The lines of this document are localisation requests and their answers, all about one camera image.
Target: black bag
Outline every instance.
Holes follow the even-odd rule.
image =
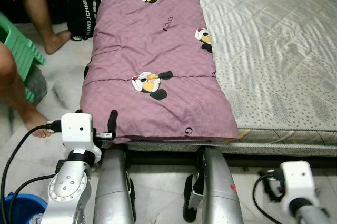
[[[101,0],[68,0],[67,22],[72,40],[86,40],[93,36],[100,3]]]

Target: black wheel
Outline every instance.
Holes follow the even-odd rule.
[[[133,186],[132,179],[130,179],[130,186],[131,186],[130,199],[131,199],[132,214],[133,214],[133,220],[134,222],[136,222],[136,219],[137,219],[136,208],[135,208],[136,194],[135,194],[135,188]]]
[[[193,222],[196,219],[196,210],[194,210],[193,208],[189,209],[190,195],[191,195],[192,187],[193,187],[192,179],[193,179],[193,175],[189,175],[188,178],[186,179],[185,189],[184,189],[185,203],[183,207],[183,217],[184,217],[184,220],[187,222]]]

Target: bare foot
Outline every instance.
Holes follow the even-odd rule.
[[[32,104],[30,104],[24,111],[19,113],[28,130],[31,130],[39,125],[45,125],[47,123],[46,117],[40,114]],[[39,129],[32,133],[32,135],[37,137],[46,137],[50,136],[51,133],[46,129]]]
[[[61,46],[70,39],[71,33],[68,30],[55,34],[52,38],[45,42],[45,51],[47,54],[55,53]]]

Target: tiled floor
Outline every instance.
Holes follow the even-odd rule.
[[[33,40],[40,51],[41,40],[31,25],[20,26],[24,34]],[[56,26],[57,31],[64,25]],[[47,57],[47,64],[39,66],[47,79],[49,93],[39,104],[38,109],[49,119],[59,119],[67,112],[78,109],[83,82],[83,70],[90,60],[92,40],[68,42],[57,53]],[[0,171],[21,137],[27,132],[22,126],[17,113],[0,108]],[[17,154],[8,174],[6,193],[14,191],[24,181],[41,175],[52,174],[58,159],[64,158],[61,135],[50,138],[28,138]],[[251,199],[251,191],[258,178],[259,168],[231,167],[236,183],[245,224],[269,223],[257,211]],[[171,166],[132,166],[130,176],[135,185],[137,224],[186,223],[182,217],[183,190],[185,179],[194,172],[193,167]],[[92,195],[86,207],[87,223],[92,223],[94,197],[100,170],[92,176]],[[334,220],[337,219],[337,176],[336,170],[314,170],[314,179],[320,191],[321,205],[326,207]],[[48,181],[36,182],[23,192],[29,192],[47,199]],[[282,214],[279,204],[271,204],[257,190],[259,204],[272,216],[284,224],[295,223]],[[195,223],[202,223],[202,206],[200,205]]]

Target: pink mattress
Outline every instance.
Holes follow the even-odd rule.
[[[103,0],[88,67],[81,109],[99,133],[117,110],[117,143],[237,138],[199,0]]]

